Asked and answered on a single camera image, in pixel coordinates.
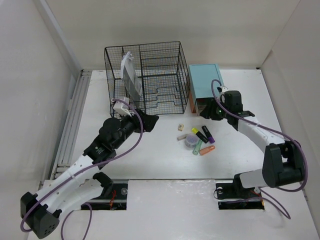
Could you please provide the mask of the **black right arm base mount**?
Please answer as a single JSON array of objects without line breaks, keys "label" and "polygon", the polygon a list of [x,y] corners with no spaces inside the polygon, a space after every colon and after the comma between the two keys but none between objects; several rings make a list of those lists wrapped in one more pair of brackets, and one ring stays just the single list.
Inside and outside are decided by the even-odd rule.
[{"label": "black right arm base mount", "polygon": [[219,210],[264,210],[261,193],[253,188],[237,187],[233,182],[218,181],[215,183],[215,198],[218,200]]}]

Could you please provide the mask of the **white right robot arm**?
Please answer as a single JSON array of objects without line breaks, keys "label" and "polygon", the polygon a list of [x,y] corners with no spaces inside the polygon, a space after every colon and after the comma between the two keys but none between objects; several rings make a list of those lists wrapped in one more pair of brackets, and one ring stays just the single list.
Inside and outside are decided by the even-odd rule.
[{"label": "white right robot arm", "polygon": [[250,188],[277,188],[308,181],[308,164],[300,144],[288,135],[262,125],[254,113],[243,109],[242,95],[237,90],[219,87],[219,94],[207,104],[200,116],[214,121],[227,120],[236,131],[250,139],[263,153],[262,167],[235,175],[232,193],[243,197]]}]

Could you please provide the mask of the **clear jar of paper clips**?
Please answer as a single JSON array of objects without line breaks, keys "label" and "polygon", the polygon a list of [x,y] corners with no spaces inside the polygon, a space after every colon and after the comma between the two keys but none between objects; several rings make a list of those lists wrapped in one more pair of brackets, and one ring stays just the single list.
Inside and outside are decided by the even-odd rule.
[{"label": "clear jar of paper clips", "polygon": [[199,138],[194,133],[189,133],[186,135],[184,144],[189,149],[194,149],[199,141]]}]

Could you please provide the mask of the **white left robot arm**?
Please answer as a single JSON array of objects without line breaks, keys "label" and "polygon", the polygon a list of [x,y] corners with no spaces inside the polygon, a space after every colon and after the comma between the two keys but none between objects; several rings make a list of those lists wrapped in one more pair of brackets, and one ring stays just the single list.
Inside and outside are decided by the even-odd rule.
[{"label": "white left robot arm", "polygon": [[106,119],[98,136],[72,166],[48,186],[21,197],[20,229],[35,233],[39,239],[46,238],[58,226],[63,227],[70,214],[89,200],[109,197],[114,182],[101,169],[119,159],[116,149],[128,137],[151,132],[158,120],[159,116],[145,114],[140,109],[135,109],[132,116]]}]

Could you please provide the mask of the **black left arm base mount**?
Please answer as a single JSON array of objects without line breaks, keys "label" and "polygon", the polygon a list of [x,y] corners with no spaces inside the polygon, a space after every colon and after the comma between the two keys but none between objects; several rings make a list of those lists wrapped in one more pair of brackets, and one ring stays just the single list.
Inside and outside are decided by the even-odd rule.
[{"label": "black left arm base mount", "polygon": [[128,180],[112,180],[105,173],[96,173],[94,180],[99,182],[102,191],[99,196],[87,203],[93,210],[125,211],[127,209]]}]

